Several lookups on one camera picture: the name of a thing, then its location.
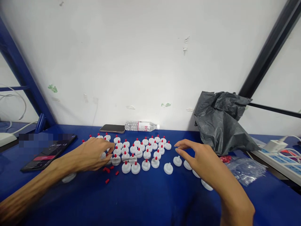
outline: clear plastic bag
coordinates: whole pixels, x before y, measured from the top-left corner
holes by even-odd
[[[266,166],[248,158],[232,156],[229,163],[225,163],[235,178],[244,186],[248,186],[258,178],[264,176]]]

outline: white plug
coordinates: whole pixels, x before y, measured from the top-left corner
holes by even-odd
[[[268,152],[277,153],[287,147],[287,143],[279,140],[270,140],[270,142],[263,147],[263,149],[267,150]]]

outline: left hand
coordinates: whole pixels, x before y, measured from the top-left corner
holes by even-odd
[[[102,153],[108,148],[110,148],[108,156],[105,159],[100,159]],[[114,148],[115,143],[92,137],[76,149],[53,161],[51,165],[70,165],[74,172],[98,170],[109,162]]]

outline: phone screen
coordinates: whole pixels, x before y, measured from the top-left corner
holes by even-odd
[[[124,125],[111,125],[106,124],[100,128],[100,132],[117,132],[117,133],[124,133],[125,128]]]
[[[53,144],[38,154],[31,162],[27,163],[22,172],[45,169],[54,159],[58,157],[75,139],[75,134],[64,134],[64,140],[53,141]]]

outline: green stain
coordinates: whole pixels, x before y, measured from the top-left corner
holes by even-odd
[[[48,86],[48,89],[51,89],[52,92],[57,93],[57,88],[56,88],[56,86],[54,86],[54,85],[52,85],[52,84]]]

